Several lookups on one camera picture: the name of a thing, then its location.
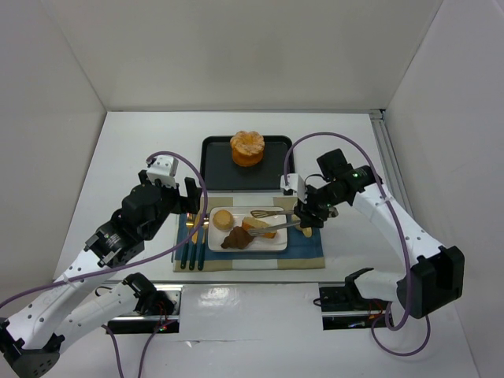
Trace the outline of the small round bun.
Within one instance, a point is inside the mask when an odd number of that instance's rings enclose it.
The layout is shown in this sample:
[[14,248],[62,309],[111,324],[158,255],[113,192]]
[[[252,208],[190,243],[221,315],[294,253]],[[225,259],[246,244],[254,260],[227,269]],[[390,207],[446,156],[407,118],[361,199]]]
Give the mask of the small round bun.
[[213,225],[221,230],[227,231],[233,227],[234,218],[226,209],[220,209],[213,215]]

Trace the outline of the brown chocolate croissant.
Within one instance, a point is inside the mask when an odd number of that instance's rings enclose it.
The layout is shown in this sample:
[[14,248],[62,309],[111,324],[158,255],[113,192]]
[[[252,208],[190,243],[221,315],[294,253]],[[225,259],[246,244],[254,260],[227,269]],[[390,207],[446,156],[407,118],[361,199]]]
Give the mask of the brown chocolate croissant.
[[243,250],[252,243],[254,237],[250,235],[243,227],[234,227],[228,236],[224,238],[223,243],[220,245],[223,249],[239,249]]

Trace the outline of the tan bread slice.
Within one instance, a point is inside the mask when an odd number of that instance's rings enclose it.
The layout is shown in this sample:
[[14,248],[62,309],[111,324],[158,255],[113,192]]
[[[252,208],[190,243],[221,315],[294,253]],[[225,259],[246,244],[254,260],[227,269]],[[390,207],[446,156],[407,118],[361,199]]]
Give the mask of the tan bread slice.
[[[244,217],[242,220],[241,227],[245,231],[249,232],[250,230],[257,230],[257,229],[263,230],[265,228],[269,228],[270,224],[268,224],[267,222],[264,222],[263,220],[259,220],[257,218],[254,218],[254,217]],[[277,231],[261,232],[259,234],[254,235],[254,237],[260,236],[260,237],[266,238],[266,239],[273,239],[276,237],[276,233],[277,233]]]

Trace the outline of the metal serving tongs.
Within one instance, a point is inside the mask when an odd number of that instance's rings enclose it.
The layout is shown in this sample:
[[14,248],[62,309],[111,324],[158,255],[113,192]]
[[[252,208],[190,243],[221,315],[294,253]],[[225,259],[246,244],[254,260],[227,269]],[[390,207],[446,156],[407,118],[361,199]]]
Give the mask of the metal serving tongs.
[[250,230],[248,233],[254,235],[261,232],[279,231],[285,228],[290,228],[299,225],[299,220],[292,220],[291,217],[295,214],[293,210],[251,210],[250,216],[270,224],[269,228],[263,230]]

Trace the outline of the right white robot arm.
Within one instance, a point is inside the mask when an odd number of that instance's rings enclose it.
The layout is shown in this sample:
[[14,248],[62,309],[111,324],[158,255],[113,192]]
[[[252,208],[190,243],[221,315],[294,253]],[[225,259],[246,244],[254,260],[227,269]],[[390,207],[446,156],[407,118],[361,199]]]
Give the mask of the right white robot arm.
[[403,260],[403,273],[364,268],[350,274],[345,285],[361,301],[398,302],[407,314],[421,319],[462,295],[465,256],[430,236],[392,197],[368,165],[354,168],[340,149],[317,159],[324,186],[314,187],[296,173],[282,176],[280,185],[298,197],[295,214],[302,227],[323,228],[333,209],[347,203],[388,241]]

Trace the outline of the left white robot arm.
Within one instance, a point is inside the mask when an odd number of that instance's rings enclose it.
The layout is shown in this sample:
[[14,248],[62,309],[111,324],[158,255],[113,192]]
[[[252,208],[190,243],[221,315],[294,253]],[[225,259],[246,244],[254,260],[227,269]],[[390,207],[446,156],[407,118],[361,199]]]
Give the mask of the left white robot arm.
[[140,254],[171,214],[196,214],[206,189],[185,178],[181,195],[171,172],[139,173],[140,183],[110,220],[86,241],[76,260],[39,297],[1,321],[1,352],[19,377],[49,372],[78,339],[125,313],[144,314],[161,304],[161,293],[141,273],[132,273],[98,297],[84,299]]

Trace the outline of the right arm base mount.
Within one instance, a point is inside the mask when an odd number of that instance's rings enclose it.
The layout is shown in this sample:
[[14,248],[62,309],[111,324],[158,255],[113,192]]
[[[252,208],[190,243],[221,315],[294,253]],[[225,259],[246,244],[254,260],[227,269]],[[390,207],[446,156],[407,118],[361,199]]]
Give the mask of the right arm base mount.
[[388,302],[358,298],[343,284],[319,286],[313,304],[321,310],[325,331],[371,328],[374,321],[378,328],[386,327],[384,313]]

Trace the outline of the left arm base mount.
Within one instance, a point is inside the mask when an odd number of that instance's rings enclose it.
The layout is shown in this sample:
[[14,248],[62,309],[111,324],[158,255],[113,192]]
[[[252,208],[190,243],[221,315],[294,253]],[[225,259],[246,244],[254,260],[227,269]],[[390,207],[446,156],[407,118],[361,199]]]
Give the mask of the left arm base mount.
[[180,330],[181,285],[159,284],[149,309],[113,318],[107,327],[115,335],[147,335],[159,327],[159,334],[176,334]]

